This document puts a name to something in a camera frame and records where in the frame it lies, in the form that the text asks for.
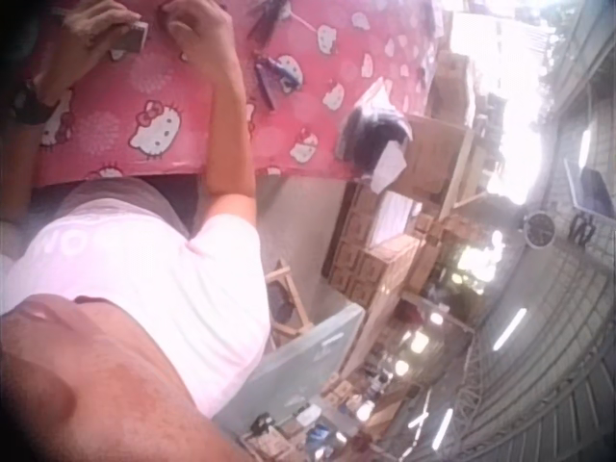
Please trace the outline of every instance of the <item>person's right arm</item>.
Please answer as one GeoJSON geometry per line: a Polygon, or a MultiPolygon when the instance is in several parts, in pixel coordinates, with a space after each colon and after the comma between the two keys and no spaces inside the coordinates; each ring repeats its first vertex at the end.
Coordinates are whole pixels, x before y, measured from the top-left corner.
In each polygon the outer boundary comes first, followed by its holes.
{"type": "Polygon", "coordinates": [[[214,0],[173,0],[163,10],[169,33],[214,89],[204,175],[212,201],[206,220],[226,214],[254,225],[254,166],[231,17],[214,0]]]}

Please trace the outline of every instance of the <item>hand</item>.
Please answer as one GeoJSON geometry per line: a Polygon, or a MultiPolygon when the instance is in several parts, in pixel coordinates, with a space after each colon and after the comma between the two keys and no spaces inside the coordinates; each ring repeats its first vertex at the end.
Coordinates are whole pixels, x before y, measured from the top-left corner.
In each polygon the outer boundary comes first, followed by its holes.
{"type": "Polygon", "coordinates": [[[167,30],[203,75],[220,84],[242,75],[231,16],[214,0],[172,0],[162,6],[167,30]]]}
{"type": "Polygon", "coordinates": [[[56,104],[140,17],[115,0],[85,0],[68,12],[50,65],[35,79],[40,101],[56,104]]]}

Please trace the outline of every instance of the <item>wristwatch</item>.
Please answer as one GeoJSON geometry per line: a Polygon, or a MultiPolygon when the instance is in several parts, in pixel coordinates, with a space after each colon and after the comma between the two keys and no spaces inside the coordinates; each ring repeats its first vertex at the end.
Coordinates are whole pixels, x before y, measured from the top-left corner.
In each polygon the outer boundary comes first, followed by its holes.
{"type": "Polygon", "coordinates": [[[51,118],[59,103],[47,106],[39,101],[32,80],[24,80],[13,97],[11,109],[14,119],[25,125],[42,125],[51,118]]]}

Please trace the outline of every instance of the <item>cluttered table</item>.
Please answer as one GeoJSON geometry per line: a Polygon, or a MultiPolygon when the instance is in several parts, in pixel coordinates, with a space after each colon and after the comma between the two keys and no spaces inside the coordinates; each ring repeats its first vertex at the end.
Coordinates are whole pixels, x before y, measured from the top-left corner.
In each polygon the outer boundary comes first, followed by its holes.
{"type": "MultiPolygon", "coordinates": [[[[74,1],[59,0],[69,7],[74,1]]],[[[198,173],[206,162],[211,89],[156,19],[158,0],[122,0],[149,24],[139,54],[112,52],[61,101],[45,127],[36,183],[198,173]]],[[[349,179],[336,142],[358,99],[379,78],[404,113],[424,112],[436,38],[430,0],[291,0],[261,50],[299,82],[269,76],[274,110],[259,91],[249,0],[224,0],[232,15],[247,91],[258,174],[349,179]]],[[[50,57],[59,23],[43,20],[33,70],[50,57]]]]}

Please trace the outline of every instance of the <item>table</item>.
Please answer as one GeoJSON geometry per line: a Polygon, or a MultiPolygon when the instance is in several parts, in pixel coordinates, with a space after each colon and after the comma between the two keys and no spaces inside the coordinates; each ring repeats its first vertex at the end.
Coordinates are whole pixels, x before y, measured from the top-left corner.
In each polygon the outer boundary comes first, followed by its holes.
{"type": "MultiPolygon", "coordinates": [[[[157,24],[159,1],[122,1],[150,24],[146,45],[139,55],[110,55],[64,96],[43,135],[37,186],[203,168],[211,89],[157,24]]],[[[436,55],[424,26],[426,1],[292,0],[265,52],[297,67],[302,85],[285,93],[273,82],[277,107],[269,112],[246,40],[255,3],[225,0],[244,67],[258,173],[354,177],[350,165],[335,159],[336,141],[355,102],[380,77],[397,108],[424,112],[436,55]]],[[[58,28],[53,18],[43,24],[33,71],[49,59],[58,28]]]]}

